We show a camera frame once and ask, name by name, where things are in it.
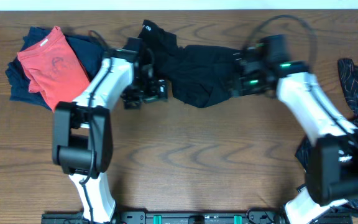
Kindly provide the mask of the plain black t-shirt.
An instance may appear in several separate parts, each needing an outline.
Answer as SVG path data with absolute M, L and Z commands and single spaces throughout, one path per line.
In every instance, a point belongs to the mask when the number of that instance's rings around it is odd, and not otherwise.
M 237 49 L 208 45 L 177 45 L 177 36 L 150 20 L 139 34 L 154 54 L 154 72 L 172 84 L 174 98 L 206 108 L 232 97 L 229 82 L 236 73 Z

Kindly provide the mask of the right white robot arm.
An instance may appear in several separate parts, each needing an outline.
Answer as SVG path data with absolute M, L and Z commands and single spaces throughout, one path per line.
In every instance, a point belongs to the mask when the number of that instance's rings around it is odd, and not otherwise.
M 310 66 L 293 61 L 283 35 L 234 53 L 232 94 L 274 91 L 303 128 L 312 150 L 305 185 L 275 223 L 316 223 L 358 197 L 358 127 L 331 103 Z

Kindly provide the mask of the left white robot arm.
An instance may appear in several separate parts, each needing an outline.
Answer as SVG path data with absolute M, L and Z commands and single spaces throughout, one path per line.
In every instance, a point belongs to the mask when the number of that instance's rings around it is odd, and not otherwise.
M 61 101 L 53 121 L 53 163 L 76 186 L 80 213 L 42 215 L 42 223 L 112 223 L 116 202 L 106 171 L 113 153 L 111 112 L 122 100 L 127 110 L 167 100 L 165 80 L 154 75 L 155 57 L 142 39 L 107 49 L 97 75 L 71 102 Z

